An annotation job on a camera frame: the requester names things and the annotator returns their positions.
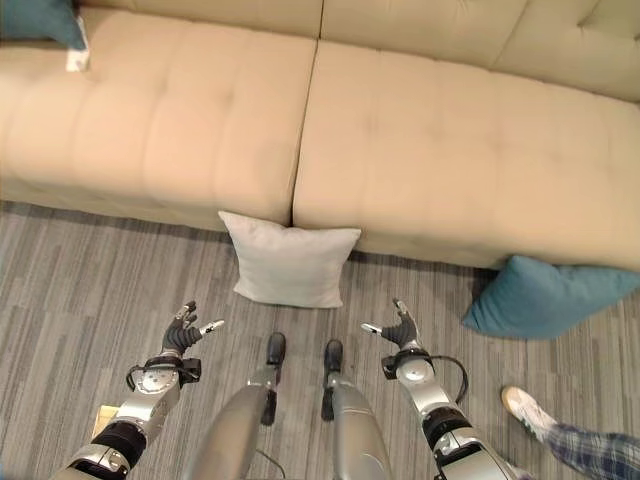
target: black cable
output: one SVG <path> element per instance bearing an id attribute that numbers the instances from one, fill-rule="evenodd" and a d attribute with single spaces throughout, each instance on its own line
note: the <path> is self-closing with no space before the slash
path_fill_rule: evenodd
<path id="1" fill-rule="evenodd" d="M 462 402 L 464 397 L 467 395 L 467 390 L 469 390 L 469 376 L 467 375 L 467 370 L 464 368 L 464 365 L 462 365 L 462 362 L 457 358 L 449 357 L 448 355 L 435 355 L 431 358 L 433 360 L 447 360 L 448 362 L 455 363 L 458 368 L 460 368 L 460 372 L 462 372 L 462 384 L 460 385 L 460 390 L 456 397 L 456 404 L 460 405 L 460 402 Z"/>
<path id="2" fill-rule="evenodd" d="M 264 458 L 266 458 L 271 463 L 273 463 L 276 467 L 278 467 L 278 470 L 280 470 L 280 473 L 282 474 L 282 478 L 285 478 L 285 479 L 287 478 L 287 475 L 284 473 L 284 468 L 282 468 L 282 465 L 280 465 L 278 462 L 276 462 L 273 458 L 271 458 L 269 455 L 264 453 L 262 450 L 256 448 L 256 452 L 258 452 L 260 455 L 262 455 Z"/>

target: white shoe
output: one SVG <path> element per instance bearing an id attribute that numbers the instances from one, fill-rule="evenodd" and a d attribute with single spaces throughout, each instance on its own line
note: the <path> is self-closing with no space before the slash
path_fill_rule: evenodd
<path id="1" fill-rule="evenodd" d="M 558 422 L 542 410 L 538 402 L 518 387 L 502 389 L 502 403 L 505 408 L 535 437 L 543 442 L 551 427 Z"/>

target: sofa seat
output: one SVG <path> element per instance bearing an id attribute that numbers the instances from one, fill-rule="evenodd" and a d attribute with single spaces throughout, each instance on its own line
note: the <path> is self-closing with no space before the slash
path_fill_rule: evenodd
<path id="1" fill-rule="evenodd" d="M 82 15 L 86 73 L 60 48 L 0 48 L 3 199 L 219 230 L 219 209 L 291 221 L 314 40 Z"/>
<path id="2" fill-rule="evenodd" d="M 637 105 L 320 42 L 296 226 L 361 227 L 360 250 L 461 265 L 640 270 L 639 212 Z"/>

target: robotic arm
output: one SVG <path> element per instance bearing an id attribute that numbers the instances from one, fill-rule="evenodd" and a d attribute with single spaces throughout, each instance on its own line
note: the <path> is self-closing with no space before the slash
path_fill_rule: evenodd
<path id="1" fill-rule="evenodd" d="M 400 351 L 382 360 L 389 380 L 398 380 L 418 413 L 433 452 L 436 480 L 516 480 L 512 468 L 471 426 L 458 405 L 436 380 L 431 356 L 422 347 L 416 322 L 400 300 L 394 299 L 400 323 L 380 328 L 363 323 L 363 330 L 395 343 Z"/>
<path id="2" fill-rule="evenodd" d="M 69 465 L 51 480 L 124 480 L 144 450 L 160 433 L 169 411 L 178 403 L 180 389 L 200 380 L 197 358 L 183 358 L 186 350 L 224 322 L 193 327 L 195 302 L 184 305 L 173 317 L 159 355 L 127 375 L 133 390 L 116 416 L 90 444 L 74 455 Z"/>

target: floor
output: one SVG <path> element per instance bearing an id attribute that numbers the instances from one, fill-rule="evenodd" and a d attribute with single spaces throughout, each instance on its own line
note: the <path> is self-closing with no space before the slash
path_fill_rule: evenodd
<path id="1" fill-rule="evenodd" d="M 12 203 L 0 207 L 0 262 L 5 480 L 44 480 L 64 465 L 89 440 L 99 405 L 124 400 L 126 371 L 158 352 L 171 314 L 192 298 L 203 320 L 227 323 L 193 349 L 203 379 L 183 389 L 134 480 L 180 478 L 208 422 L 263 361 L 274 330 L 289 348 L 276 422 L 261 431 L 260 446 L 287 478 L 331 478 L 332 425 L 319 410 L 322 350 L 331 337 L 345 344 L 345 371 L 379 419 L 396 478 L 432 478 L 410 405 L 379 368 L 392 348 L 359 329 L 363 321 L 393 321 L 392 296 L 414 312 L 432 353 L 467 366 L 463 408 L 472 423 L 539 479 L 579 477 L 505 413 L 502 385 L 527 388 L 562 421 L 640 435 L 640 294 L 554 341 L 487 338 L 460 320 L 490 272 L 354 253 L 343 272 L 343 308 L 266 306 L 233 293 L 237 262 L 226 234 Z M 455 394 L 455 368 L 442 365 L 438 374 Z M 256 457 L 250 477 L 278 474 Z"/>

